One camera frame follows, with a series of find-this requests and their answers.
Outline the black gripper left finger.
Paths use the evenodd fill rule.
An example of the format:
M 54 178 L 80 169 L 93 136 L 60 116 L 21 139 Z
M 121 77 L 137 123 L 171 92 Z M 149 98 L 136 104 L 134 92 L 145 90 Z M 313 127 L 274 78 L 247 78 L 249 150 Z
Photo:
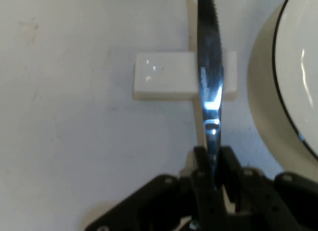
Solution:
M 171 231 L 191 216 L 201 231 L 225 231 L 222 194 L 212 184 L 208 155 L 194 148 L 195 168 L 188 176 L 159 175 L 97 218 L 87 231 Z

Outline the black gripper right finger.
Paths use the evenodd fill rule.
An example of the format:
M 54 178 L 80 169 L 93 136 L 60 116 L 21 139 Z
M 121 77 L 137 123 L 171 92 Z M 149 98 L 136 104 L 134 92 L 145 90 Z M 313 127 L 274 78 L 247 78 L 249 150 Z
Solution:
M 316 231 L 318 184 L 292 172 L 273 180 L 258 168 L 242 167 L 231 147 L 222 147 L 218 158 L 218 183 L 224 185 L 236 212 L 256 216 L 259 229 Z

